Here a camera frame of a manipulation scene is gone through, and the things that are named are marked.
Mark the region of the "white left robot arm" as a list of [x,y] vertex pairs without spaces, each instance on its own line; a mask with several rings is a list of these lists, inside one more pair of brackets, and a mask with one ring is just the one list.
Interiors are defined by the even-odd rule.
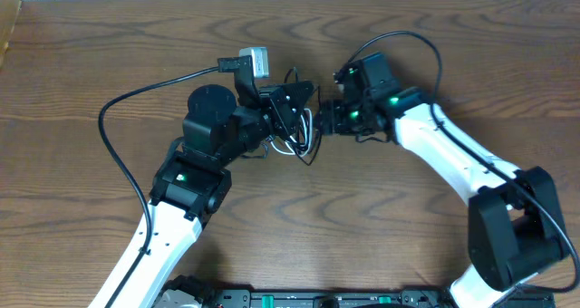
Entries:
[[183,135],[173,140],[149,194],[136,192],[143,215],[93,307],[151,307],[173,268],[197,242],[232,186],[227,165],[274,136],[292,140],[311,82],[254,94],[210,84],[188,98]]

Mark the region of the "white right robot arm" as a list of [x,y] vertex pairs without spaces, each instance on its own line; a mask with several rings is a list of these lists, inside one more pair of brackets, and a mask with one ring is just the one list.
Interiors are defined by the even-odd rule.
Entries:
[[455,306],[494,307],[518,292],[556,294],[531,279],[567,258],[579,263],[548,172],[495,156],[422,90],[349,87],[342,100],[321,104],[316,122],[324,134],[359,142],[382,132],[457,192],[469,211],[471,264],[449,288]]

